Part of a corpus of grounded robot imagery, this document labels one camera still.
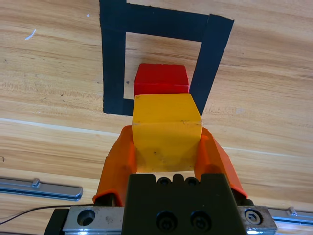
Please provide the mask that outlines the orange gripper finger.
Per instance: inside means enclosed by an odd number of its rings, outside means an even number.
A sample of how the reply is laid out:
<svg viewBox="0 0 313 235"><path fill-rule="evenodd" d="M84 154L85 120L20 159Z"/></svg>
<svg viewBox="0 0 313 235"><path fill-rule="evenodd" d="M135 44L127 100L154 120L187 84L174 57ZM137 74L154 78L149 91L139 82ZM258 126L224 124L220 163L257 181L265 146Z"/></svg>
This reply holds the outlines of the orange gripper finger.
<svg viewBox="0 0 313 235"><path fill-rule="evenodd" d="M241 185L230 157L206 128L202 129L194 174L198 180L201 179L203 174L223 174L231 189L248 198L248 194Z"/></svg>
<svg viewBox="0 0 313 235"><path fill-rule="evenodd" d="M94 204L105 205L113 199L117 206L126 201L129 176L137 173L132 127L125 126L105 158Z"/></svg>

